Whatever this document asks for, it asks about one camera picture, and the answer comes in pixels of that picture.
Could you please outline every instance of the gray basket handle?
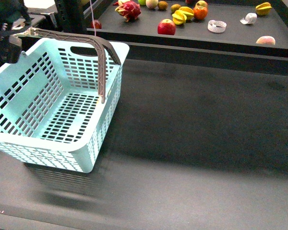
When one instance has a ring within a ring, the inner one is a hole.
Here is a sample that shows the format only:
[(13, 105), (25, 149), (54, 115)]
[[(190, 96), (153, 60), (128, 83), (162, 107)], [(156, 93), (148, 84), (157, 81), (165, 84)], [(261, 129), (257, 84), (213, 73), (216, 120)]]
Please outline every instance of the gray basket handle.
[(101, 37), (91, 35), (62, 33), (39, 28), (30, 28), (30, 31), (28, 31), (25, 36), (46, 37), (54, 38), (60, 41), (83, 42), (91, 44), (97, 51), (98, 55), (98, 95), (101, 96), (101, 103), (103, 104), (105, 102), (107, 70), (105, 50), (108, 51), (115, 64), (121, 65), (120, 58), (110, 42)]

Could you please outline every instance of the green apple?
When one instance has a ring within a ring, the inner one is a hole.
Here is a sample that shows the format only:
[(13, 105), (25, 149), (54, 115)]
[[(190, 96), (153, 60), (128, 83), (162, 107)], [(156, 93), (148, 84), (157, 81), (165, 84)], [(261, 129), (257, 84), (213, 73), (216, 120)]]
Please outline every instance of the green apple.
[(138, 0), (140, 6), (146, 6), (146, 0)]
[(203, 7), (206, 7), (208, 9), (208, 3), (203, 1), (203, 0), (200, 0), (198, 1), (195, 6), (203, 6)]

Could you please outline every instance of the red apple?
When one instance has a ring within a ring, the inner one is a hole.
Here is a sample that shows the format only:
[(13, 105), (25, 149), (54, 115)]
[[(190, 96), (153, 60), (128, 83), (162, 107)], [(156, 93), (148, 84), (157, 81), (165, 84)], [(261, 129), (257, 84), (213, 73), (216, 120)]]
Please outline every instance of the red apple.
[(158, 25), (158, 34), (174, 35), (176, 32), (176, 25), (171, 19), (163, 19)]
[(195, 0), (186, 0), (185, 2), (186, 2), (187, 5), (192, 5), (194, 3), (194, 1)]
[(94, 19), (94, 21), (91, 22), (91, 28), (93, 29), (95, 25), (96, 29), (101, 29), (101, 22), (97, 19)]

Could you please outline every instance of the light blue plastic basket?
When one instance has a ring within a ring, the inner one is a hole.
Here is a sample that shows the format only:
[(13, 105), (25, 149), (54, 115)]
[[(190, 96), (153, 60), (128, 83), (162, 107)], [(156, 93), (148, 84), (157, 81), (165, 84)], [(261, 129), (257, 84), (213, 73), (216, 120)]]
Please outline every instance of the light blue plastic basket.
[(107, 56), (106, 100), (97, 93), (97, 57), (43, 38), (16, 64), (0, 68), (0, 150), (22, 162), (90, 172), (116, 108), (129, 51), (111, 42), (121, 65)]

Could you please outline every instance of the dragon fruit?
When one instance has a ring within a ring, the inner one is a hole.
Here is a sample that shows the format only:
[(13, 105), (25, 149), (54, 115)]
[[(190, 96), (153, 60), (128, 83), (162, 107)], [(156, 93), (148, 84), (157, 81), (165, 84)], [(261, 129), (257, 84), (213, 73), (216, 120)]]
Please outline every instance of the dragon fruit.
[(141, 13), (140, 5), (132, 0), (119, 0), (118, 3), (115, 11), (126, 18), (126, 22), (136, 20)]

